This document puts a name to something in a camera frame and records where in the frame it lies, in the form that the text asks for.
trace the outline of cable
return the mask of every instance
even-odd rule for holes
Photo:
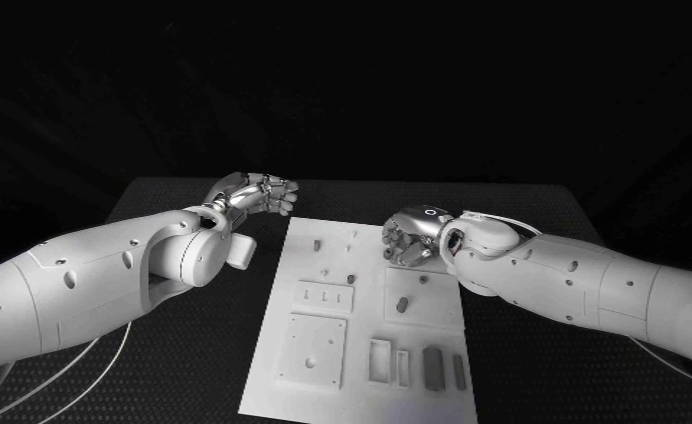
[[[86,346],[86,348],[83,349],[83,351],[80,352],[80,354],[75,357],[75,359],[72,360],[72,362],[62,368],[62,370],[54,374],[54,376],[47,379],[47,381],[40,384],[38,387],[36,387],[36,389],[33,391],[30,391],[27,394],[24,394],[10,405],[7,405],[5,407],[2,407],[0,409],[0,416],[14,407],[14,406],[18,406],[18,404],[21,404],[21,402],[24,402],[69,370],[69,368],[79,362],[79,360],[82,359],[82,357],[86,355],[86,353],[89,352],[90,348],[93,347],[93,345],[96,344],[98,342],[98,337],[90,341],[90,344]]]
[[[674,369],[684,377],[692,379],[692,375],[684,372],[677,366],[673,366],[631,336],[627,336],[631,339],[631,342],[670,368]]]
[[[481,212],[472,212],[472,211],[464,211],[464,214],[461,215],[461,217],[465,214],[475,215],[475,216],[483,216],[483,217],[490,217],[491,219],[497,219],[498,221],[504,221],[504,222],[508,222],[511,224],[516,224],[519,227],[523,227],[524,229],[527,229],[536,236],[540,236],[543,234],[534,227],[529,226],[521,221],[510,219],[508,217],[493,216],[491,214],[483,214]]]
[[[115,361],[118,360],[118,357],[119,357],[119,353],[122,351],[122,348],[125,347],[125,341],[126,341],[126,336],[129,334],[129,328],[132,327],[132,323],[128,322],[126,323],[126,329],[125,329],[125,335],[122,336],[122,342],[119,343],[119,348],[118,348],[118,352],[115,353],[115,356],[112,357],[111,359],[111,363],[108,364],[108,367],[103,369],[103,372],[100,373],[100,375],[98,376],[96,380],[93,381],[93,383],[90,384],[90,386],[86,388],[86,390],[79,394],[79,396],[75,398],[75,400],[50,416],[47,417],[46,419],[43,419],[38,424],[46,424],[47,421],[50,421],[51,419],[54,419],[77,402],[79,402],[79,399],[82,399],[82,397],[89,393],[89,391],[93,389],[93,387],[96,387],[96,384],[100,382],[100,379],[103,378],[103,376],[108,374],[108,371],[111,370],[111,367],[112,365],[115,364]]]

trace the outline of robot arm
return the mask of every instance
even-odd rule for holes
[[[421,218],[425,210],[429,219]],[[406,221],[410,216],[415,225]],[[428,223],[426,231],[421,222]],[[421,231],[428,244],[416,234]],[[395,264],[421,265],[425,248],[429,257],[439,254],[448,273],[471,292],[498,296],[557,322],[627,335],[692,359],[689,271],[575,239],[546,234],[526,239],[495,219],[474,213],[454,219],[428,206],[397,213],[383,234],[390,246],[384,257]]]
[[[246,214],[286,215],[297,183],[235,173],[201,206],[73,232],[0,264],[0,365],[76,346],[204,286],[223,262],[243,269]]]

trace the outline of table surface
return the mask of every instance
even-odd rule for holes
[[[108,222],[199,204],[214,179],[139,178]],[[429,204],[519,219],[545,233],[599,244],[560,186],[299,181],[292,215],[382,225],[403,207]],[[103,381],[56,422],[259,423],[237,414],[288,219],[250,216],[240,232],[258,241],[246,271],[227,266],[211,283],[168,300],[132,323]],[[478,422],[692,422],[692,380],[622,336],[553,322],[459,287]],[[89,386],[124,329],[106,335],[50,388],[0,418],[37,422]],[[31,390],[83,346],[20,361],[0,407]]]

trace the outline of black table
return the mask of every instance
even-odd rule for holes
[[[108,222],[199,204],[213,182],[137,179]],[[299,184],[297,217],[382,225],[402,207],[429,204],[454,213],[475,210],[511,217],[545,233],[601,243],[572,195],[559,186]],[[167,301],[132,323],[109,374],[57,422],[276,422],[237,415],[237,407],[286,228],[288,219],[278,215],[250,216],[239,229],[258,241],[249,269],[226,266],[204,288]],[[692,422],[692,380],[625,337],[559,324],[500,298],[459,289],[481,424]],[[122,332],[100,339],[50,389],[7,414],[7,422],[37,422],[76,397],[112,358]],[[17,363],[0,392],[0,407],[50,377],[82,348]]]

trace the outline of dark background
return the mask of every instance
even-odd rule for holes
[[[137,176],[248,171],[562,184],[686,266],[690,2],[0,0],[2,258]]]

